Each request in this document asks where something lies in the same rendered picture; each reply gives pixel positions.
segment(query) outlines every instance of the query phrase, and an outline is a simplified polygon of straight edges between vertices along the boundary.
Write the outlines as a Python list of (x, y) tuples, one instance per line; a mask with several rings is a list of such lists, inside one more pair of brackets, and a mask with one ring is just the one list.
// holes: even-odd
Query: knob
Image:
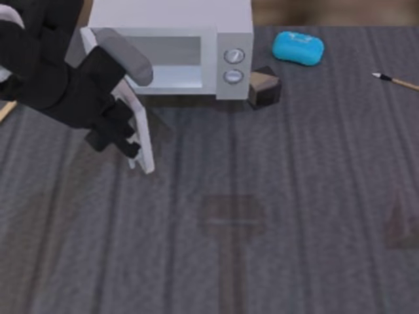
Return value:
[(237, 64), (244, 60), (245, 54), (241, 49), (227, 50), (224, 55), (225, 61), (231, 64)]
[(237, 84), (244, 78), (244, 74), (239, 70), (230, 70), (224, 73), (224, 80), (229, 84)]

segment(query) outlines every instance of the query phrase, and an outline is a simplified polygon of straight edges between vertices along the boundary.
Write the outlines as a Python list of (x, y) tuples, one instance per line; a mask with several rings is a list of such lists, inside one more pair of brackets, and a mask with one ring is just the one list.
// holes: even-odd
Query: blue sponge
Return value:
[(279, 60), (297, 62), (303, 65), (316, 65), (323, 56), (325, 46), (317, 37), (283, 31), (274, 41), (272, 53)]

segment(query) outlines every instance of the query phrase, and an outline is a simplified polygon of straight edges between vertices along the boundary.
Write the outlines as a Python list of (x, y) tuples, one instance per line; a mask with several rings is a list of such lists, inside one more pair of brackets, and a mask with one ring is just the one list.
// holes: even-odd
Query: microwave window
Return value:
[(153, 65), (200, 65), (200, 37), (128, 37)]

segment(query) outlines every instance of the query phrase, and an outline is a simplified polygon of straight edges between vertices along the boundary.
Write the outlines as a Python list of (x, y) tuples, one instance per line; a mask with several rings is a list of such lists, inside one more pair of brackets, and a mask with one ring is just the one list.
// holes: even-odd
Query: brown block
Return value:
[(254, 109), (264, 108), (280, 101), (281, 80), (270, 67), (260, 68), (250, 75), (248, 102)]

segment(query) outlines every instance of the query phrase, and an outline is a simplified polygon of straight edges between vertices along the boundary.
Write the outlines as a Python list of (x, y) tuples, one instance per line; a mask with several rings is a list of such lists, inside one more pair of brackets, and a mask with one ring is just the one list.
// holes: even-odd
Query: microwave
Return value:
[(112, 29), (149, 59), (153, 81), (137, 95), (215, 95), (246, 99), (253, 53), (251, 0), (94, 0), (81, 28)]

